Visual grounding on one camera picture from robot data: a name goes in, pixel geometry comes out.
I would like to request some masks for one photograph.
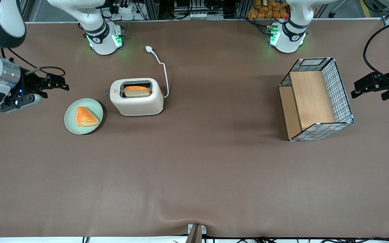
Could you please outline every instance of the wooden panel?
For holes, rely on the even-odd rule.
[[[280,93],[281,106],[283,108],[284,121],[286,123],[287,137],[295,137],[301,132],[298,113],[296,112],[295,98],[293,97],[291,86],[281,86]]]
[[[301,130],[314,123],[336,122],[322,72],[291,72],[289,75]]]

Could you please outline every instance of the metal frame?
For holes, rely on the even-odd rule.
[[[333,57],[298,59],[292,66],[280,86],[291,86],[291,72],[321,71],[325,78],[328,95],[334,111],[336,123],[315,123],[301,131],[289,141],[319,141],[354,123],[354,115],[349,105],[343,82]]]

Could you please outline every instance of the metal bracket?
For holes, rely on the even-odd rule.
[[[207,234],[207,228],[201,224],[188,225],[188,237],[185,243],[201,243],[202,234]]]

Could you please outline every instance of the green plate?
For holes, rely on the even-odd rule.
[[[85,106],[88,108],[99,120],[97,126],[80,127],[76,124],[76,110],[79,106]],[[96,100],[85,98],[80,99],[72,103],[64,115],[65,127],[74,134],[87,134],[94,131],[102,122],[103,119],[103,107]]]

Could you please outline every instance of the packaged bread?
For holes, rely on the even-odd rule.
[[[280,3],[276,3],[276,5],[272,8],[273,11],[279,11],[280,10]]]
[[[124,88],[124,94],[126,97],[140,97],[148,96],[151,92],[149,89],[142,86],[128,86]]]
[[[259,9],[262,7],[262,1],[261,0],[252,0],[253,7],[255,9]]]
[[[266,14],[269,11],[267,6],[262,6],[259,8],[259,13],[260,14]]]
[[[250,9],[249,13],[247,14],[247,18],[256,19],[257,15],[258,15],[258,11],[256,9]]]
[[[91,127],[99,124],[96,116],[85,106],[76,109],[76,124],[80,127]]]
[[[312,7],[312,9],[313,9],[313,16],[315,16],[316,17],[316,15],[318,14],[318,9],[316,8],[316,6],[315,5],[312,5],[311,6]]]
[[[278,11],[273,11],[273,18],[279,19],[280,13]]]
[[[273,17],[273,11],[269,10],[266,14],[265,14],[265,18],[266,19],[270,19]]]
[[[280,17],[283,19],[287,15],[287,10],[286,9],[281,9],[280,10]]]

